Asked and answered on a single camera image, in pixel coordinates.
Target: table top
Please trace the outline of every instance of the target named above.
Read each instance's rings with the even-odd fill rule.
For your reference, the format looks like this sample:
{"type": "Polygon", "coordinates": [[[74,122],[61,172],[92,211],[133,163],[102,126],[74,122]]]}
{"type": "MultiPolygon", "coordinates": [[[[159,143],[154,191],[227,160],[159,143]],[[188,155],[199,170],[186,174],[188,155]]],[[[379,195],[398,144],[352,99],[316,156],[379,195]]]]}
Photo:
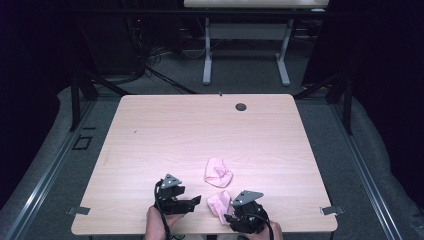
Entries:
{"type": "Polygon", "coordinates": [[[326,8],[328,0],[184,0],[192,8],[326,8]]]}
{"type": "Polygon", "coordinates": [[[207,205],[226,190],[262,192],[256,201],[283,232],[337,228],[314,155],[290,95],[137,95],[121,99],[87,186],[72,232],[144,234],[155,184],[167,173],[182,181],[178,199],[202,195],[174,234],[232,233],[207,205]],[[235,108],[246,105],[245,111],[235,108]],[[209,158],[221,157],[234,176],[225,188],[204,181],[209,158]]]}

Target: pink cloth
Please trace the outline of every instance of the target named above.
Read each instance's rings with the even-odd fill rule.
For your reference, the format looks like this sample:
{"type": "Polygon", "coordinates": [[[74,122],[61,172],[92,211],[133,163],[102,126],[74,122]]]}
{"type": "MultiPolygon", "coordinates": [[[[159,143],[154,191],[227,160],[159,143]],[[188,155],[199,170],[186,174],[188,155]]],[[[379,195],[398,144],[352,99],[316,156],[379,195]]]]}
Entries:
{"type": "Polygon", "coordinates": [[[233,173],[228,170],[222,158],[210,158],[206,166],[205,181],[216,187],[225,188],[233,178],[233,173]]]}
{"type": "Polygon", "coordinates": [[[219,217],[222,225],[229,225],[225,220],[224,214],[228,213],[231,202],[231,197],[227,191],[222,191],[212,197],[208,198],[208,205],[213,214],[219,217]]]}

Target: table leg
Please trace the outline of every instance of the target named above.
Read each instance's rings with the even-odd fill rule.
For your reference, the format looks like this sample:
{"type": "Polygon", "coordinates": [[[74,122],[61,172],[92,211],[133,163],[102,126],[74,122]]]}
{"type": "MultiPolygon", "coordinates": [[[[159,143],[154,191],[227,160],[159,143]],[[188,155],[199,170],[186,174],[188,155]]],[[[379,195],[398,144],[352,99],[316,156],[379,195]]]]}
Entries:
{"type": "Polygon", "coordinates": [[[205,20],[205,68],[203,70],[203,84],[211,84],[212,73],[212,53],[211,53],[211,36],[210,36],[209,18],[205,20]]]}
{"type": "Polygon", "coordinates": [[[276,54],[278,70],[280,71],[281,82],[283,86],[290,86],[289,75],[287,74],[286,65],[284,64],[284,56],[287,52],[287,46],[290,41],[291,31],[293,28],[293,20],[289,20],[286,25],[286,29],[284,30],[284,39],[283,44],[281,46],[281,50],[276,54]]]}

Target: small black object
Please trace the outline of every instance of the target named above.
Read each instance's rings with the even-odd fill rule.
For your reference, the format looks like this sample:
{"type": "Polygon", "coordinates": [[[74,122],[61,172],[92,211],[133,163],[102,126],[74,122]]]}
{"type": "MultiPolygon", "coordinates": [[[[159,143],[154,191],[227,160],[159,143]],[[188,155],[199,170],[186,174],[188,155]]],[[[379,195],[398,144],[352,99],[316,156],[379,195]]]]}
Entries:
{"type": "Polygon", "coordinates": [[[67,214],[74,215],[74,216],[76,216],[77,214],[88,215],[89,212],[90,212],[89,208],[80,207],[80,206],[69,207],[68,211],[66,211],[67,214]]]}
{"type": "Polygon", "coordinates": [[[234,207],[234,216],[225,214],[225,220],[235,232],[260,233],[264,230],[264,224],[269,222],[268,214],[262,205],[255,199],[262,197],[262,193],[242,191],[239,196],[231,202],[234,207]]]}
{"type": "Polygon", "coordinates": [[[176,196],[185,191],[184,186],[178,186],[181,181],[171,174],[167,174],[165,179],[156,183],[155,188],[155,208],[165,215],[186,214],[193,212],[194,207],[200,203],[202,196],[197,196],[191,200],[178,200],[176,196]]]}
{"type": "Polygon", "coordinates": [[[334,215],[339,215],[345,212],[344,208],[342,206],[330,206],[330,207],[326,207],[326,208],[321,208],[321,212],[324,215],[330,215],[330,214],[334,214],[334,215]]]}
{"type": "Polygon", "coordinates": [[[247,106],[244,103],[237,103],[236,109],[239,110],[239,111],[245,111],[247,109],[247,106]]]}

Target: human hand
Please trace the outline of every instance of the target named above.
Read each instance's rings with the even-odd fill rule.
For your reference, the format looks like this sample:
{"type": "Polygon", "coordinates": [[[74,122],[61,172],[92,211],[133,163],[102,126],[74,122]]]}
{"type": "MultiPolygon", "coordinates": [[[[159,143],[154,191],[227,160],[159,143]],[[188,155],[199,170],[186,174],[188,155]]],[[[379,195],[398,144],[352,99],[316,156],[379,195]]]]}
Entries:
{"type": "MultiPolygon", "coordinates": [[[[283,231],[281,230],[281,226],[277,222],[269,221],[269,225],[271,225],[272,232],[274,233],[274,240],[283,240],[283,231]]],[[[252,233],[252,234],[244,234],[249,240],[269,240],[269,229],[265,224],[264,230],[260,233],[252,233]]]]}
{"type": "MultiPolygon", "coordinates": [[[[146,215],[147,223],[144,238],[146,240],[164,240],[166,238],[165,226],[163,225],[160,212],[155,207],[150,206],[146,215]]],[[[169,229],[172,229],[175,223],[184,216],[185,214],[165,215],[169,229]]]]}

